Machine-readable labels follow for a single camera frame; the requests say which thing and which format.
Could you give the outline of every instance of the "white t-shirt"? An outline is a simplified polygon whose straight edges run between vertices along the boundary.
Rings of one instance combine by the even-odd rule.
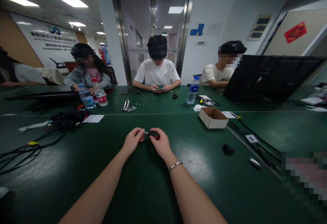
[[[45,80],[41,77],[41,75],[37,72],[37,70],[29,65],[20,64],[20,63],[12,63],[15,76],[17,77],[19,82],[39,82],[46,84]],[[9,77],[8,71],[1,69],[1,73],[6,79]]]
[[[147,86],[170,85],[180,80],[180,77],[170,60],[164,59],[163,64],[157,66],[154,61],[147,59],[141,63],[134,80],[139,83],[144,81]]]
[[[220,72],[215,64],[206,65],[203,69],[200,85],[210,85],[208,81],[229,81],[234,73],[233,68],[225,67],[223,72]]]

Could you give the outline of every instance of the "number label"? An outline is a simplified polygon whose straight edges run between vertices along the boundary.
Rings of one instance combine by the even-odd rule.
[[[246,135],[245,137],[250,143],[259,142],[254,135]]]

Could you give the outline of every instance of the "silver bracelet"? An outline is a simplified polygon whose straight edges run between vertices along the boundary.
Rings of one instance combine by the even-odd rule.
[[[173,164],[173,165],[169,168],[168,173],[169,173],[173,168],[175,168],[177,165],[180,165],[180,164],[183,164],[183,163],[182,163],[181,161],[178,161],[177,163]]]

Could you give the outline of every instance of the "gray jacket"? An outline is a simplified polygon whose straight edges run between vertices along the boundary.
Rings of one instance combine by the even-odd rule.
[[[100,88],[104,89],[106,86],[110,86],[110,77],[107,74],[102,73],[102,82],[100,82]],[[86,72],[84,75],[82,68],[75,68],[69,75],[64,79],[65,85],[71,87],[74,84],[83,83],[85,86],[92,86],[92,80],[90,74]]]

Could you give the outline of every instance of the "wall socket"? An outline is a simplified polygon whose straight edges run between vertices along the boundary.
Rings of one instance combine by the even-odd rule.
[[[199,42],[195,42],[195,45],[204,46],[204,45],[207,45],[207,42],[199,41]]]

